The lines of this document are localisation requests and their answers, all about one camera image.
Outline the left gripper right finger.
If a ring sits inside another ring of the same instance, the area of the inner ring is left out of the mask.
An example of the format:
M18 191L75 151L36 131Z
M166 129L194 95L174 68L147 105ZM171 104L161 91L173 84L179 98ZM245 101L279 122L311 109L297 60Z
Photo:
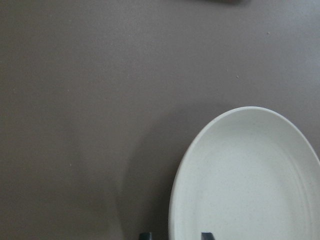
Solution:
M211 232L202 232L201 239L202 240L215 240L215 237Z

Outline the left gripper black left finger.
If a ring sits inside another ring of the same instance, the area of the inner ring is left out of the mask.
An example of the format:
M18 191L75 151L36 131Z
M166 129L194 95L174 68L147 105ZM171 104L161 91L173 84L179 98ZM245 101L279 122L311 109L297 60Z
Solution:
M151 232L142 232L139 234L139 240L152 240L152 233Z

